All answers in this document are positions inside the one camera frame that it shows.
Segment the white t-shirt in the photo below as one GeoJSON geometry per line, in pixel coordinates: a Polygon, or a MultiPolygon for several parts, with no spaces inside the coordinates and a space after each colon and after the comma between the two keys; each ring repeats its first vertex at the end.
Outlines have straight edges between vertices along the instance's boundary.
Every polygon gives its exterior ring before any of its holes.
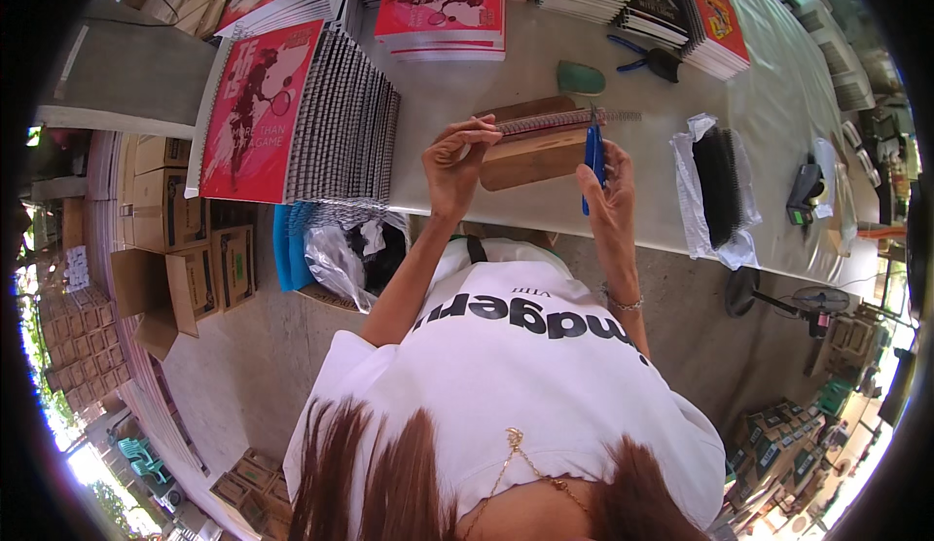
{"type": "MultiPolygon", "coordinates": [[[[509,454],[506,429],[515,427],[543,474],[591,481],[612,475],[604,445],[628,434],[655,454],[682,512],[709,526],[725,477],[711,422],[669,389],[558,258],[525,243],[485,240],[484,248],[490,263],[471,266],[465,241],[449,244],[401,344],[374,348],[346,331],[334,335],[283,463],[292,499],[311,399],[349,395],[369,402],[376,418],[355,464],[352,536],[378,418],[387,416],[386,434],[398,434],[418,407],[434,420],[442,498],[456,492],[458,518],[489,495],[509,454]]],[[[513,461],[497,493],[535,479],[513,461]]]]}

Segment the stack of cardboard boxes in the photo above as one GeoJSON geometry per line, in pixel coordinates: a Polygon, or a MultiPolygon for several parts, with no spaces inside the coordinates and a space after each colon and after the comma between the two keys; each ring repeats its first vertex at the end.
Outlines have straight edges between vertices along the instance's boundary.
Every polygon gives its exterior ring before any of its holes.
{"type": "Polygon", "coordinates": [[[211,230],[210,201],[186,199],[192,142],[123,138],[118,237],[110,255],[121,317],[142,315],[134,339],[164,360],[179,332],[198,336],[205,316],[255,291],[252,225],[211,230]]]}
{"type": "Polygon", "coordinates": [[[45,292],[39,319],[52,359],[46,380],[53,392],[64,392],[72,411],[82,411],[130,380],[113,305],[102,291],[90,286],[45,292]]]}
{"type": "Polygon", "coordinates": [[[280,465],[249,449],[230,472],[217,479],[211,492],[263,535],[263,541],[288,538],[292,508],[280,465]]]}
{"type": "Polygon", "coordinates": [[[823,426],[816,407],[791,401],[740,418],[727,447],[736,473],[727,500],[739,510],[776,483],[792,494],[803,488],[824,456],[817,442],[823,426]]]}

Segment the green plastic chair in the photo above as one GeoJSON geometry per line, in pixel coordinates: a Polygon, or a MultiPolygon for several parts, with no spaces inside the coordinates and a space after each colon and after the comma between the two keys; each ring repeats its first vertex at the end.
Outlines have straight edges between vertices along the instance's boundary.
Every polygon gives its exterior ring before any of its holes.
{"type": "MultiPolygon", "coordinates": [[[[149,438],[143,440],[143,442],[148,443],[149,438]]],[[[147,464],[152,464],[152,456],[149,455],[149,452],[146,451],[146,448],[143,444],[137,439],[128,437],[117,442],[117,447],[120,448],[120,451],[126,456],[127,460],[136,460],[142,459],[145,460],[147,464]]]]}
{"type": "Polygon", "coordinates": [[[147,464],[145,460],[134,460],[130,463],[130,467],[133,468],[133,471],[140,477],[150,476],[156,479],[159,484],[165,484],[168,482],[168,478],[162,475],[160,470],[164,466],[162,460],[157,460],[155,464],[147,464]]]}

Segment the plastic bag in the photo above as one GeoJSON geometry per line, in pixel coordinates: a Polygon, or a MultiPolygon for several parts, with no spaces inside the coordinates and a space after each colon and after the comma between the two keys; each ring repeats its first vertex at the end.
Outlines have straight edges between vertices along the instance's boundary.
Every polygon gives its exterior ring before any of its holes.
{"type": "Polygon", "coordinates": [[[671,147],[674,149],[675,181],[678,190],[678,206],[681,208],[681,220],[684,226],[684,237],[687,241],[687,252],[691,259],[697,257],[717,257],[726,267],[732,270],[742,266],[758,268],[755,258],[755,244],[749,229],[762,222],[762,216],[755,207],[753,196],[752,168],[749,158],[742,146],[739,134],[733,132],[733,159],[736,165],[736,180],[740,188],[742,203],[741,222],[733,237],[714,250],[710,243],[710,230],[707,228],[707,219],[703,214],[703,194],[701,193],[701,179],[698,177],[697,167],[694,165],[694,142],[699,141],[707,130],[717,124],[717,117],[708,113],[695,115],[687,120],[689,133],[675,134],[671,137],[671,147]]]}
{"type": "Polygon", "coordinates": [[[364,314],[373,308],[377,297],[364,289],[366,288],[366,273],[363,260],[347,242],[346,232],[362,224],[361,230],[366,231],[363,238],[367,244],[361,252],[370,256],[385,247],[381,229],[381,223],[384,222],[403,232],[405,250],[408,251],[411,242],[405,218],[389,211],[380,215],[378,219],[345,222],[343,226],[311,227],[305,232],[305,262],[311,274],[322,286],[334,294],[353,300],[357,309],[364,314]],[[374,245],[377,249],[368,252],[369,245],[374,245]]]}

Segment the concrete floor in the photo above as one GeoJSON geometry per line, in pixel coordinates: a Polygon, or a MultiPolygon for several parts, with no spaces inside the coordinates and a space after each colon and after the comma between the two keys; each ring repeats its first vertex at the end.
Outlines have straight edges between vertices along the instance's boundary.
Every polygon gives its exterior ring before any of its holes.
{"type": "MultiPolygon", "coordinates": [[[[333,333],[356,331],[363,315],[283,293],[275,278],[272,210],[257,227],[257,297],[198,325],[201,338],[180,335],[162,364],[169,389],[211,480],[247,447],[281,459],[333,333]]],[[[603,280],[593,241],[561,236],[555,247],[591,289],[603,280]]],[[[723,309],[729,270],[717,262],[637,250],[653,363],[671,388],[700,408],[721,434],[745,409],[783,395],[809,402],[824,377],[802,370],[814,346],[807,324],[757,304],[740,320],[723,309]]],[[[760,290],[776,297],[808,285],[762,275],[760,290]]]]}

